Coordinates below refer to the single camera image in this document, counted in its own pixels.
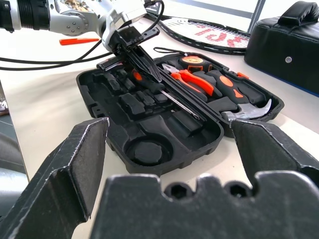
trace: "tape measure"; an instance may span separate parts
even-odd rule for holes
[[[208,72],[213,68],[213,65],[209,61],[206,61],[198,56],[185,56],[180,58],[178,62],[184,69],[191,73],[197,71]]]

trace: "table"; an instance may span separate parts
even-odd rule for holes
[[[144,23],[146,22],[143,20],[141,23],[137,23],[137,27],[145,29],[147,26]],[[95,36],[95,34],[88,33],[83,37],[92,36]],[[2,46],[6,46],[8,42],[10,42],[10,46],[2,49],[1,56],[27,60],[71,60],[82,55],[94,44],[62,47],[58,43],[61,38],[63,38],[62,35],[45,31],[22,30],[14,34],[3,33],[3,37],[0,39]],[[318,98],[249,67],[244,63],[242,56],[204,52],[181,45],[164,33],[143,43],[142,46],[152,57],[162,56],[162,54],[152,50],[154,46],[204,53],[230,67],[235,72],[240,71],[248,75],[253,81],[270,90],[286,103],[283,113],[279,114],[272,123],[278,125],[314,157],[319,158],[319,151],[317,150],[319,135],[301,125],[316,126],[315,122],[319,110],[315,106],[319,103]],[[105,53],[105,49],[102,46],[94,51],[95,55],[103,53]],[[66,138],[73,126],[91,118],[86,110],[75,78],[81,72],[94,68],[98,62],[99,60],[96,60],[46,71],[0,71],[12,122],[15,126],[30,179],[46,156]],[[13,66],[10,63],[1,63],[1,65]],[[184,169],[177,169],[163,175],[161,177],[162,187],[164,188],[170,182],[182,181],[194,188],[196,177],[202,173],[209,173],[220,178],[223,184],[229,180],[240,180],[249,184],[234,140],[224,137],[217,150],[211,155],[194,161]],[[127,171],[116,153],[107,146],[103,178],[96,202],[99,202],[106,177],[113,174],[127,174]],[[92,218],[96,215],[96,209],[97,203]],[[80,225],[75,230],[73,238],[88,238],[92,221]]]

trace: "tennis racket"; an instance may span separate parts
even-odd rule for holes
[[[156,15],[148,13],[155,21]],[[206,51],[244,55],[250,34],[241,30],[208,21],[162,16],[159,26],[175,40]]]

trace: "toolbox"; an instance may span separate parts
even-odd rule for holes
[[[269,111],[256,119],[274,119],[284,103],[271,92],[249,80],[243,74],[232,72],[226,66],[198,53],[180,52],[155,59],[160,68],[165,92],[184,106],[196,112],[200,120],[181,110],[163,94],[152,94],[137,84],[132,69],[116,66],[107,72],[99,69],[81,73],[77,84],[93,118],[108,117],[107,144],[116,151],[125,163],[129,173],[151,173],[161,176],[177,168],[184,168],[194,160],[212,153],[222,137],[233,137],[230,122],[222,115],[224,111],[236,112],[236,104],[229,104],[229,98],[207,95],[193,83],[197,91],[203,91],[202,99],[181,82],[170,76],[163,64],[179,70],[185,69],[182,59],[193,56],[209,64],[206,69],[196,63],[189,69],[200,75],[204,71],[218,71],[238,85],[240,93],[249,98],[256,107],[263,107],[271,101]]]

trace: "hammer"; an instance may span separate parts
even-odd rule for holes
[[[213,70],[207,72],[207,75],[213,76],[216,80],[216,86],[221,91],[224,96],[237,104],[240,109],[238,113],[232,112],[222,112],[221,115],[227,121],[232,121],[234,119],[255,119],[262,117],[268,113],[270,110],[272,100],[270,99],[266,106],[262,108],[255,107],[249,102],[249,99],[241,94],[236,86],[236,83],[229,80],[227,77],[223,76],[220,71]]]

